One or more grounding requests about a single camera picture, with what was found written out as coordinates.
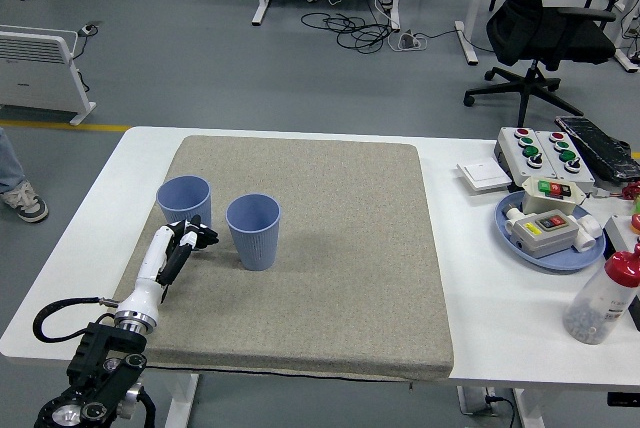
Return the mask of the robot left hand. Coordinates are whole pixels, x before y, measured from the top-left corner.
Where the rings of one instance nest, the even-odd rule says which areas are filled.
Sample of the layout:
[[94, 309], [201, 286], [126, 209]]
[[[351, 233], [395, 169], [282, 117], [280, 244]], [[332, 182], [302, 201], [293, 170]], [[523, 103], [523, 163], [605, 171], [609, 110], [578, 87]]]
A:
[[154, 234], [141, 263], [133, 292], [119, 303], [117, 328], [151, 333], [159, 322], [159, 306], [193, 250], [218, 242], [218, 234], [195, 215], [191, 220], [165, 224]]

